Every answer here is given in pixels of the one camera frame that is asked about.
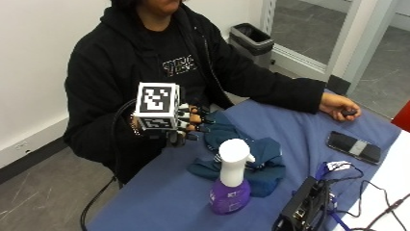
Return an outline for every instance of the chair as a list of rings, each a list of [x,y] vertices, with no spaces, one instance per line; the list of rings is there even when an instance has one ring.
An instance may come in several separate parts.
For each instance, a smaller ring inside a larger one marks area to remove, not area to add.
[[[410,101],[405,107],[400,110],[398,114],[393,118],[392,123],[402,130],[410,132]]]

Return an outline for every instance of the black hoodie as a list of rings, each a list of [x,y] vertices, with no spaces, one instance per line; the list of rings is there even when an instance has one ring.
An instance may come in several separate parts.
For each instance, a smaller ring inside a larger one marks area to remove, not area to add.
[[[227,44],[216,25],[184,4],[173,15],[207,82],[207,96],[223,108],[232,106],[224,91],[300,112],[318,110],[325,83],[292,79],[258,67]],[[76,155],[116,171],[111,140],[120,107],[137,96],[140,82],[161,76],[160,58],[135,13],[108,8],[101,23],[79,41],[68,64],[65,91],[69,123],[64,140]],[[159,155],[165,140],[137,138],[127,122],[116,123],[120,148],[119,179],[128,182]]]

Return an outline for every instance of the black phone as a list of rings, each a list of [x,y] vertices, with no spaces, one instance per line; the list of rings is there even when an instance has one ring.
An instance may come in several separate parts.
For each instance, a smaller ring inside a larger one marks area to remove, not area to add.
[[[381,148],[366,141],[348,136],[346,134],[332,131],[326,145],[372,165],[378,165],[381,162]]]

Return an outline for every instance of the spray bottle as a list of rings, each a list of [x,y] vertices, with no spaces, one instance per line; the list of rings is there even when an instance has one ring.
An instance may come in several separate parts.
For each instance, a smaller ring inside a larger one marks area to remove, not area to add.
[[[211,190],[212,210],[219,215],[235,213],[251,200],[251,185],[244,178],[247,162],[254,162],[251,148],[240,139],[225,141],[220,146],[221,175]]]

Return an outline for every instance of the person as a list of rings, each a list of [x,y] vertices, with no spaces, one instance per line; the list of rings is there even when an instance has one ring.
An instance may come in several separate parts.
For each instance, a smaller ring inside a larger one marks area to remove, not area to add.
[[[179,84],[191,105],[217,104],[225,109],[233,106],[228,91],[300,112],[321,110],[340,121],[361,114],[349,98],[325,92],[325,82],[292,79],[257,66],[181,0],[112,0],[100,24],[71,55],[65,80],[69,122],[63,138],[76,155],[101,163],[123,183],[167,144],[164,137],[144,136],[129,116],[131,107],[116,124],[120,156],[115,154],[113,119],[120,107],[136,98],[140,82]],[[342,110],[358,112],[344,117]]]

